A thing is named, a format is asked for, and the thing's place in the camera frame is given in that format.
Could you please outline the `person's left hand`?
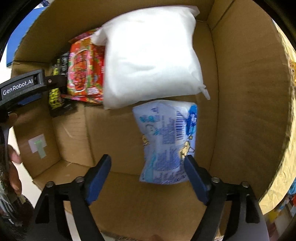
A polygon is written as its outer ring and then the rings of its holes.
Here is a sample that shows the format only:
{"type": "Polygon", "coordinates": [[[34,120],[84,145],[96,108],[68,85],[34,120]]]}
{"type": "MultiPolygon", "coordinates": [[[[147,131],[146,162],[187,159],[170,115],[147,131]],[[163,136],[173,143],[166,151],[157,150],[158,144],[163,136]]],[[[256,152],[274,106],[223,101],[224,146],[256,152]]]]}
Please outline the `person's left hand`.
{"type": "Polygon", "coordinates": [[[9,168],[10,185],[15,191],[16,195],[21,196],[22,182],[20,181],[19,174],[15,167],[15,164],[21,164],[22,159],[20,154],[18,154],[11,145],[8,145],[8,155],[9,155],[9,161],[10,161],[10,168],[9,168]]]}

